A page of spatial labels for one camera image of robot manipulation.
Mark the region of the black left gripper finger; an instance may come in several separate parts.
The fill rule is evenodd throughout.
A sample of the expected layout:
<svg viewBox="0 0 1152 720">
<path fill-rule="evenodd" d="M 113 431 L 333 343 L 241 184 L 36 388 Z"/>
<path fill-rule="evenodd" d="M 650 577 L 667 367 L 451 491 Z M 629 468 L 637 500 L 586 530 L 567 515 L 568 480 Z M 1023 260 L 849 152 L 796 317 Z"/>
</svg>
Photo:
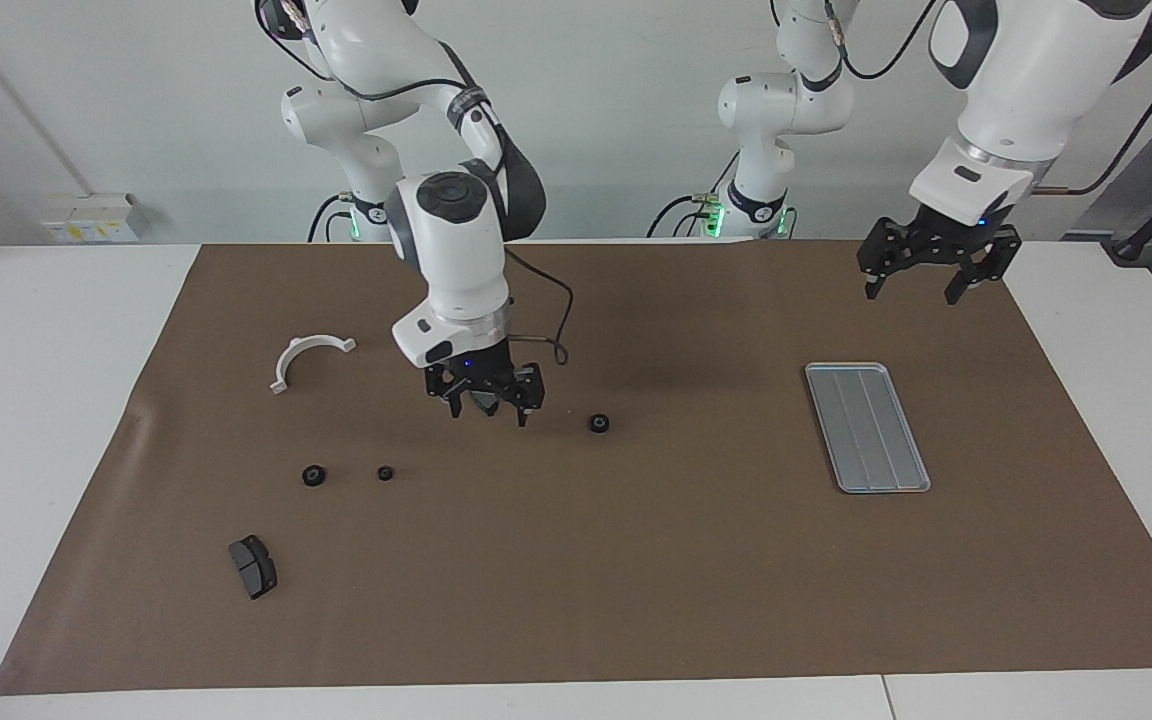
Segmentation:
<svg viewBox="0 0 1152 720">
<path fill-rule="evenodd" d="M 973 259 L 972 253 L 965 249 L 958 249 L 956 251 L 957 273 L 943 291 L 947 305 L 957 305 L 967 291 L 979 285 L 1001 281 L 1006 270 L 1009 270 L 1011 259 L 1018 253 L 1020 247 L 1018 229 L 1001 227 L 995 236 L 983 247 L 986 252 L 980 259 Z"/>
<path fill-rule="evenodd" d="M 893 265 L 897 265 L 899 241 L 899 223 L 890 218 L 879 218 L 870 228 L 867 237 L 861 242 L 858 266 L 865 275 L 864 291 L 867 297 L 878 296 L 893 272 Z"/>
</svg>

